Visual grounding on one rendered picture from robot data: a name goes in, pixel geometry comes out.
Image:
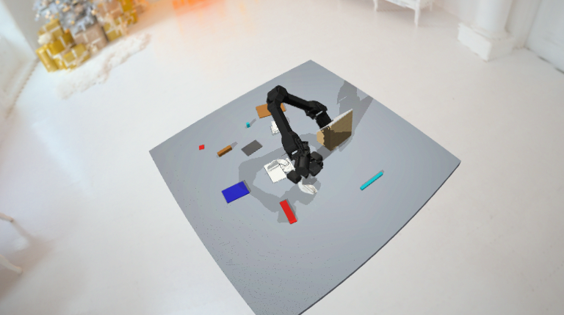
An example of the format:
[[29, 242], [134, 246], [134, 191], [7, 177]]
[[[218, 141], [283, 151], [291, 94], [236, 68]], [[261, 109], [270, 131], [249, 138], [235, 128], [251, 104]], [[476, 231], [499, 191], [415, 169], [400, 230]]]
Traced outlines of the teal rectangular bar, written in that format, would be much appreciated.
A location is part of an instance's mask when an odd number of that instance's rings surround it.
[[370, 181], [368, 181], [366, 184], [364, 184], [362, 187], [360, 187], [361, 190], [365, 189], [367, 186], [369, 186], [373, 181], [375, 181], [376, 179], [378, 179], [379, 177], [381, 177], [383, 175], [382, 172], [380, 172], [379, 174], [377, 174], [374, 178], [372, 178]]

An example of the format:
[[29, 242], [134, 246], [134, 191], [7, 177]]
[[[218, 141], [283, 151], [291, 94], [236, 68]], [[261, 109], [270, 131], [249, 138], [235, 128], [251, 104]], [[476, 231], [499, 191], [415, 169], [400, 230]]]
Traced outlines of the red flat bar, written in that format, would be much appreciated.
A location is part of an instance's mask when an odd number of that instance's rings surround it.
[[280, 205], [282, 206], [284, 213], [286, 214], [288, 220], [290, 221], [290, 224], [297, 222], [287, 201], [284, 200], [280, 202]]

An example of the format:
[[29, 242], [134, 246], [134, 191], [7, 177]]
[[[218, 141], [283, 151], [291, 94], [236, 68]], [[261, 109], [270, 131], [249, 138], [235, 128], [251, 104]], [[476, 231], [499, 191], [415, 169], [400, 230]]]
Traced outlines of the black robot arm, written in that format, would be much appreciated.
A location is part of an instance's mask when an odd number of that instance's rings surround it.
[[[308, 172], [315, 176], [323, 168], [322, 161], [310, 162], [311, 150], [308, 142], [302, 141], [299, 136], [292, 131], [282, 109], [281, 103], [290, 104], [305, 110], [306, 116], [312, 120], [315, 118], [320, 128], [332, 122], [327, 112], [327, 107], [318, 101], [306, 101], [297, 96], [287, 93], [286, 88], [277, 85], [267, 93], [267, 109], [271, 113], [280, 133], [281, 142], [290, 160], [295, 160], [294, 168], [298, 175], [307, 175]], [[320, 113], [319, 113], [320, 112]], [[317, 115], [317, 113], [319, 113]], [[292, 154], [293, 152], [296, 153]]]

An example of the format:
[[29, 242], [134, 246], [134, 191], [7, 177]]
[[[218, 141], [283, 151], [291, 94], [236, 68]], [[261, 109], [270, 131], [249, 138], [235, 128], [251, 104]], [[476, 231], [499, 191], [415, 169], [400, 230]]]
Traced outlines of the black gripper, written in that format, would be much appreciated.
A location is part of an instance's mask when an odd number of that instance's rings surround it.
[[[319, 155], [319, 153], [317, 153], [316, 151], [313, 151], [313, 152], [311, 153], [310, 162], [311, 162], [311, 160], [312, 160], [313, 158], [314, 158], [314, 161], [315, 161], [315, 162], [316, 162], [316, 161], [322, 161], [322, 156]], [[310, 172], [308, 172], [307, 175], [303, 175], [303, 176], [304, 176], [305, 178], [307, 178], [307, 177], [309, 176], [309, 173], [310, 173]], [[294, 182], [295, 184], [297, 184], [297, 183], [299, 183], [299, 182], [301, 181], [302, 176], [296, 174], [296, 172], [295, 172], [294, 170], [292, 170], [291, 172], [289, 172], [289, 173], [287, 174], [287, 178], [288, 178], [289, 180], [291, 180], [292, 182]]]

